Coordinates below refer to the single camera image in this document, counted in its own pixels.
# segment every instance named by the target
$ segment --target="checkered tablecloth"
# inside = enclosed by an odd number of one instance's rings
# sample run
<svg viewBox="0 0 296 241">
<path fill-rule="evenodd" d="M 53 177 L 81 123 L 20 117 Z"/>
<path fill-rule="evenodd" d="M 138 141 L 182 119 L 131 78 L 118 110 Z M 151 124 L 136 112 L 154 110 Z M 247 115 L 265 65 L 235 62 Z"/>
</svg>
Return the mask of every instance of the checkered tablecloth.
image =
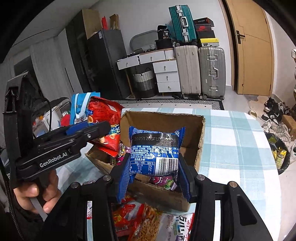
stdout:
<svg viewBox="0 0 296 241">
<path fill-rule="evenodd" d="M 131 111 L 203 115 L 205 138 L 199 174 L 213 182 L 237 182 L 265 222 L 273 240 L 278 240 L 281 223 L 281 189 L 274 158 L 260 124 L 243 112 L 184 108 L 131 108 Z M 81 150 L 86 153 L 91 145 Z M 57 169 L 59 188 L 72 182 L 94 180 L 102 173 L 84 156 Z M 189 212 L 194 212 L 192 204 Z M 214 240 L 220 238 L 220 204 L 216 201 Z M 88 223 L 92 240 L 91 221 Z"/>
</svg>

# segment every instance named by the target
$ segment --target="ceiling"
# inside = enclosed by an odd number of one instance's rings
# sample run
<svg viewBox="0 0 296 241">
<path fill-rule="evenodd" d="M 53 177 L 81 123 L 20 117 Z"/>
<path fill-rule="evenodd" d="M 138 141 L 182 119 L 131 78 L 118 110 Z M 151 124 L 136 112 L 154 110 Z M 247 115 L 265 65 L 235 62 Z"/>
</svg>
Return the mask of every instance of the ceiling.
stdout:
<svg viewBox="0 0 296 241">
<path fill-rule="evenodd" d="M 42 10 L 22 31 L 7 58 L 25 50 L 31 44 L 58 35 L 82 9 L 90 8 L 98 0 L 55 0 Z"/>
</svg>

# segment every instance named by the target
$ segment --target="human hand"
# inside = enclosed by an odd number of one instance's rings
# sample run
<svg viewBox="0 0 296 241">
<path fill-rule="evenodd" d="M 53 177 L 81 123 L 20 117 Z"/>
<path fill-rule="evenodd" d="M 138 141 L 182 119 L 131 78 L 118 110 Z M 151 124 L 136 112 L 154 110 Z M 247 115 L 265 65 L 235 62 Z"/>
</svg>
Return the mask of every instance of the human hand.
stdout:
<svg viewBox="0 0 296 241">
<path fill-rule="evenodd" d="M 43 210 L 46 213 L 50 213 L 57 201 L 61 196 L 61 191 L 57 188 L 59 178 L 56 170 L 51 170 L 49 173 L 49 185 L 43 192 L 43 199 L 46 203 L 43 206 Z M 39 195 L 39 188 L 33 182 L 25 182 L 20 187 L 13 189 L 20 206 L 33 213 L 38 213 L 30 201 L 30 198 L 37 197 Z"/>
</svg>

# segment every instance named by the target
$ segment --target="brown cardboard box on floor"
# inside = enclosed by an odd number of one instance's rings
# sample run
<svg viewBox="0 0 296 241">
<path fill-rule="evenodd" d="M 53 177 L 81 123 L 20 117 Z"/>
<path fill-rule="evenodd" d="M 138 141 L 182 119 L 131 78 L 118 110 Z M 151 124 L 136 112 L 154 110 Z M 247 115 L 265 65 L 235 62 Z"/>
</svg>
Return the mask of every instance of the brown cardboard box on floor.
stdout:
<svg viewBox="0 0 296 241">
<path fill-rule="evenodd" d="M 290 129 L 289 134 L 292 136 L 291 141 L 296 138 L 296 121 L 289 115 L 283 115 L 281 120 Z"/>
<path fill-rule="evenodd" d="M 120 121 L 120 139 L 126 146 L 131 146 L 128 138 L 128 129 L 134 126 L 138 129 L 175 132 L 185 126 L 185 136 L 180 152 L 186 163 L 198 171 L 205 133 L 205 118 L 189 114 L 165 114 L 158 112 L 127 111 Z M 89 160 L 104 174 L 109 174 L 113 168 L 110 156 L 93 146 L 86 154 Z M 137 174 L 134 182 L 128 186 L 132 194 L 143 196 L 145 199 L 160 205 L 187 212 L 190 204 L 182 193 L 165 190 L 164 188 L 148 183 L 149 177 Z"/>
</svg>

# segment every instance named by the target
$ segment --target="door lock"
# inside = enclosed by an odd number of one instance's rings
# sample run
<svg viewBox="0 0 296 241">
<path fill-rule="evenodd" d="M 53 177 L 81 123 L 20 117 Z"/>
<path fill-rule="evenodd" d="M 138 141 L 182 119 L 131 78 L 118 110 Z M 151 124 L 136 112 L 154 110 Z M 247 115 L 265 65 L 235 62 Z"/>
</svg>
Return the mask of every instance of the door lock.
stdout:
<svg viewBox="0 0 296 241">
<path fill-rule="evenodd" d="M 245 35 L 242 35 L 242 34 L 239 34 L 239 31 L 237 30 L 237 42 L 238 42 L 239 44 L 241 44 L 240 37 L 245 38 L 246 36 L 245 36 Z"/>
</svg>

